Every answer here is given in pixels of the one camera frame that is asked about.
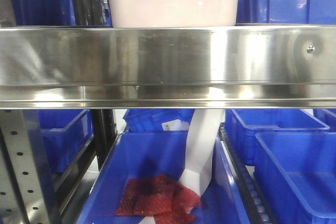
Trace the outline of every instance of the screw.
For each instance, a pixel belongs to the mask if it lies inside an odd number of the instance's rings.
[[[307,53],[312,54],[314,51],[315,51],[315,47],[314,46],[307,47]]]

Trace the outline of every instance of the perforated metal rack post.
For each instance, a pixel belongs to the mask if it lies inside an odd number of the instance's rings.
[[[59,224],[37,111],[1,110],[0,128],[30,223]]]

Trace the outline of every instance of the red food item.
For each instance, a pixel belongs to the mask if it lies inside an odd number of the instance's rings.
[[[134,207],[134,215],[154,216],[172,210],[172,201],[175,186],[160,184],[154,186],[153,191],[140,195]]]
[[[192,224],[196,217],[189,213],[200,205],[197,193],[169,175],[160,174],[130,179],[115,214],[154,216],[156,224]]]
[[[201,206],[201,198],[194,191],[178,183],[175,188],[173,206],[183,208],[185,212],[189,213],[194,207]]]
[[[183,208],[174,208],[171,212],[156,215],[154,219],[156,224],[192,224],[196,217],[187,214]]]
[[[142,193],[144,185],[147,184],[147,179],[132,178],[128,181],[124,194],[120,200],[119,207],[116,210],[118,216],[134,216],[134,207],[138,197]]]

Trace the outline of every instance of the stainless steel shelf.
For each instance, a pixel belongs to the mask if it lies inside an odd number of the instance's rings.
[[[336,26],[0,29],[0,108],[332,107]]]

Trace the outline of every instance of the white label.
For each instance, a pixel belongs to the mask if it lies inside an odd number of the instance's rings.
[[[162,129],[164,131],[187,131],[189,130],[189,123],[182,122],[179,119],[162,123]]]

